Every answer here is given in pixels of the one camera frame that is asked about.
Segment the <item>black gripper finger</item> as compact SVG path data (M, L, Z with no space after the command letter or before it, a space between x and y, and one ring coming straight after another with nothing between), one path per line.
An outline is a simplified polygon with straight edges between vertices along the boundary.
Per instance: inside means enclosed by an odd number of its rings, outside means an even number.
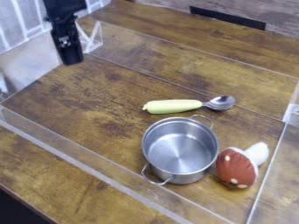
M63 64L70 66L80 63L84 57L75 21L68 20L63 23L54 24L51 36Z

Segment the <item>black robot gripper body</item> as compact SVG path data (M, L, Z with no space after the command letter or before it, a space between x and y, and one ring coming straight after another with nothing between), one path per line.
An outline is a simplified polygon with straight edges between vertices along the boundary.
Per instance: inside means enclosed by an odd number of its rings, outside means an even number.
M59 23L74 19L75 14L88 8L86 0L43 0L47 19Z

